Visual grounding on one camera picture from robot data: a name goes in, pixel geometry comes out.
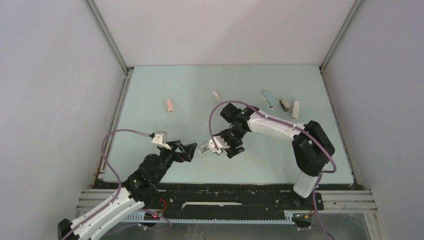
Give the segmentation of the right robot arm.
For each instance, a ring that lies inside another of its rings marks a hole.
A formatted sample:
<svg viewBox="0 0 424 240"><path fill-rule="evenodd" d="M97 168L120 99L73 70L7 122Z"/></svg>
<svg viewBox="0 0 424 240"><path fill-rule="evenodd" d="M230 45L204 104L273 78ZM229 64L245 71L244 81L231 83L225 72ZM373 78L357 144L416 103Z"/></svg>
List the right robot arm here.
<svg viewBox="0 0 424 240"><path fill-rule="evenodd" d="M291 144L299 173L290 201L297 209L304 209L310 204L310 195L325 172L325 165L332 165L331 173L337 170L332 159L335 147L316 121L306 124L291 122L248 104L240 109L235 106L235 101L225 101L219 115L229 123L229 128L211 135L208 148L217 155L226 152L231 159L242 153L245 150L243 137L247 133L263 134Z"/></svg>

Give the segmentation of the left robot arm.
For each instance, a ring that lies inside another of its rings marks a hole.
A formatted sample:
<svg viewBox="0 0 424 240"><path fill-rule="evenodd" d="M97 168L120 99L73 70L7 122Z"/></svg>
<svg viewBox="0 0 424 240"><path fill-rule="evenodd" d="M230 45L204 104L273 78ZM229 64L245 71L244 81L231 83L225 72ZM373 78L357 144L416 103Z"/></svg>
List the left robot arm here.
<svg viewBox="0 0 424 240"><path fill-rule="evenodd" d="M138 169L102 203L78 218L60 221L58 239L99 240L129 214L156 206L159 195L156 185L173 163L191 162L198 146L197 143L182 144L179 140L167 145L158 147L158 154L146 155Z"/></svg>

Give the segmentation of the beige stapler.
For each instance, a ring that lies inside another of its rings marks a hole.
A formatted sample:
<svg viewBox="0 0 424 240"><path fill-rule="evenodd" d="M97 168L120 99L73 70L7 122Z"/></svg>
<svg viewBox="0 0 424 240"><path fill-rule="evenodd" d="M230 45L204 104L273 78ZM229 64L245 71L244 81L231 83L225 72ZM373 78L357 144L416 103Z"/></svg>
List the beige stapler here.
<svg viewBox="0 0 424 240"><path fill-rule="evenodd" d="M279 100L279 105L284 112L288 112L291 108L291 103L285 98Z"/></svg>

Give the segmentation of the staple box tray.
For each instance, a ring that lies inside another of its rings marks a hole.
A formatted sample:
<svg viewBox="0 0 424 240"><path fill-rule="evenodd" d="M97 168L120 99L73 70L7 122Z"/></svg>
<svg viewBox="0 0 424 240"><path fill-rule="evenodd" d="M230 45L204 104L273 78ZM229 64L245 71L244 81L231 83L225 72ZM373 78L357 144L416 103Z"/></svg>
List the staple box tray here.
<svg viewBox="0 0 424 240"><path fill-rule="evenodd" d="M203 155L203 154L205 154L206 152L208 152L208 151L210 151L210 148L209 148L209 144L208 143L205 143L205 144L203 144L203 145L201 145L201 146L199 146L198 148L197 148L197 152L200 154L200 155Z"/></svg>

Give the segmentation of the blue stapler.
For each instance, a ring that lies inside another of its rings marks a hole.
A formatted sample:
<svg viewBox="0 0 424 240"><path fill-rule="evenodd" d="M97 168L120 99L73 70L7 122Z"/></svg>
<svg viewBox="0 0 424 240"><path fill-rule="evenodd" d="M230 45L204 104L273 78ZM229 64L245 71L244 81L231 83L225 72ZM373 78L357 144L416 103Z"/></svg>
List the blue stapler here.
<svg viewBox="0 0 424 240"><path fill-rule="evenodd" d="M262 95L264 101L266 102L268 108L270 110L274 109L275 105L276 105L276 99L274 98L272 93L269 90L263 90L261 92L261 95Z"/></svg>

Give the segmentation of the white stapler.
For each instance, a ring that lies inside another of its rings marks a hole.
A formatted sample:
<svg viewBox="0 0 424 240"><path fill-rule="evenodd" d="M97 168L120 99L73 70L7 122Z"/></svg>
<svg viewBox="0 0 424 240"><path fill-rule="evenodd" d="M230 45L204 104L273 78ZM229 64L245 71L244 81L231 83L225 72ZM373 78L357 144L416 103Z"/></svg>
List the white stapler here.
<svg viewBox="0 0 424 240"><path fill-rule="evenodd" d="M300 115L300 102L298 100L294 100L292 112L291 112L291 119L297 120L299 115Z"/></svg>

